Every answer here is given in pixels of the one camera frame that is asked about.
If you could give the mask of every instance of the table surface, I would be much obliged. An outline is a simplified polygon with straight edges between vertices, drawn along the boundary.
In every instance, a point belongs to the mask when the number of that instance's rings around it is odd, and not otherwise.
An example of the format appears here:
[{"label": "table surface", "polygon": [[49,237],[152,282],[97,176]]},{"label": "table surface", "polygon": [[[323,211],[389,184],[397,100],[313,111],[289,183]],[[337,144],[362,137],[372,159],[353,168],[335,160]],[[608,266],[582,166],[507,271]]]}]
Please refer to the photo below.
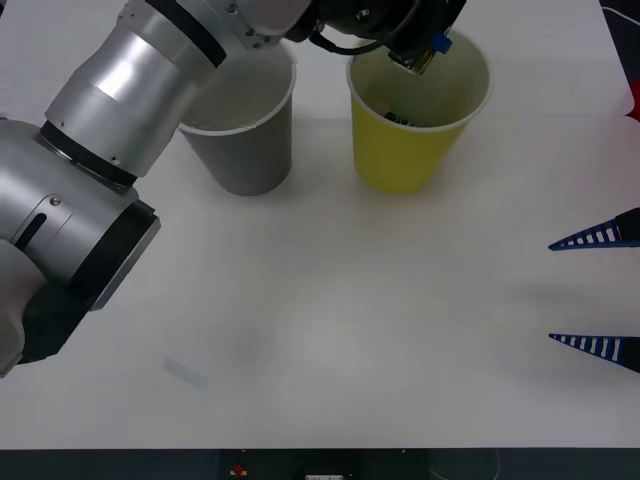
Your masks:
[{"label": "table surface", "polygon": [[[65,0],[71,21],[49,3],[2,20],[13,118],[41,121],[119,7]],[[640,125],[617,115],[619,65],[600,72],[617,65],[602,14],[470,3],[460,27],[491,52],[496,91],[418,195],[358,181],[344,71],[308,46],[276,191],[225,193],[176,134],[137,184],[163,229],[58,356],[1,382],[0,448],[640,446],[637,374],[546,337],[640,331],[633,251],[546,249],[640,204]]]}]

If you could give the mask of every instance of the red object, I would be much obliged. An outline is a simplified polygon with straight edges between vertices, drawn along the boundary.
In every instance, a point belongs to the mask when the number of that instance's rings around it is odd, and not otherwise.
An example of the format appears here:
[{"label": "red object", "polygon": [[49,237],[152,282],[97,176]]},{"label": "red object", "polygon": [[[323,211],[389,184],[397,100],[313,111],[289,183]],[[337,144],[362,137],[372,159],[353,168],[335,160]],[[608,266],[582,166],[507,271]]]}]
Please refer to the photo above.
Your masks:
[{"label": "red object", "polygon": [[633,93],[635,106],[633,107],[633,111],[629,114],[629,116],[631,118],[635,118],[640,122],[640,78],[633,82],[633,84],[631,85],[631,92]]}]

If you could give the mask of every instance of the yellow cup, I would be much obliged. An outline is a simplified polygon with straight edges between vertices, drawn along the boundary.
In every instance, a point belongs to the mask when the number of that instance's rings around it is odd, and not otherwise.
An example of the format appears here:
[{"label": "yellow cup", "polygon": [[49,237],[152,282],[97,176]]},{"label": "yellow cup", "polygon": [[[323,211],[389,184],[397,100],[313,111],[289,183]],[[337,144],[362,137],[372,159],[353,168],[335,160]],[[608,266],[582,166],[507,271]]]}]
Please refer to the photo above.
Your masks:
[{"label": "yellow cup", "polygon": [[[486,105],[492,84],[485,55],[465,35],[449,37],[449,52],[436,55],[422,76],[394,64],[385,48],[349,63],[354,160],[368,184],[385,192],[420,190]],[[389,113],[416,126],[388,120]]]}]

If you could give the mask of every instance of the striped pattern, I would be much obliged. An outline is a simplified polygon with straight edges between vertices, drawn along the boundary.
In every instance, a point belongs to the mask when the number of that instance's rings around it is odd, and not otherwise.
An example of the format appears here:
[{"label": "striped pattern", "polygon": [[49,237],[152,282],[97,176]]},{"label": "striped pattern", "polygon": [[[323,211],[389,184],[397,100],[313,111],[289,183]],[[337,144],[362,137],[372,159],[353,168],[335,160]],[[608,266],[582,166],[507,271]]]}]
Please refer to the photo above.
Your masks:
[{"label": "striped pattern", "polygon": [[622,365],[620,354],[624,337],[584,337],[563,333],[550,333],[549,337],[594,357]]},{"label": "striped pattern", "polygon": [[587,248],[640,247],[640,242],[625,242],[620,236],[615,220],[601,223],[575,233],[559,242],[549,245],[549,250],[580,250]]}]

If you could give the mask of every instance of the black cable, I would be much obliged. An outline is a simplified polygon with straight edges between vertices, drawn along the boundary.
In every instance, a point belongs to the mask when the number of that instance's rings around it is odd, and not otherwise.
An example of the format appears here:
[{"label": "black cable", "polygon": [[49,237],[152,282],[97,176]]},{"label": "black cable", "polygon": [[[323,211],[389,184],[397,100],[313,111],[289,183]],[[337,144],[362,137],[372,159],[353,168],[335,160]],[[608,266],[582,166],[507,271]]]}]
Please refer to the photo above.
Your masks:
[{"label": "black cable", "polygon": [[416,16],[416,13],[418,13],[420,4],[421,4],[421,0],[413,0],[412,7],[409,9],[405,17],[402,19],[402,21],[398,23],[398,25],[389,33],[387,33],[384,37],[368,45],[363,45],[362,47],[357,47],[357,48],[339,47],[317,30],[314,30],[314,32],[309,36],[309,41],[314,45],[317,45],[318,47],[330,53],[336,53],[338,55],[347,55],[347,56],[364,55],[365,53],[373,52],[374,50],[377,50],[378,48],[382,47],[385,43],[390,41],[395,35],[397,35],[402,30],[404,30],[405,27],[409,25],[409,22],[413,20],[413,17]]}]

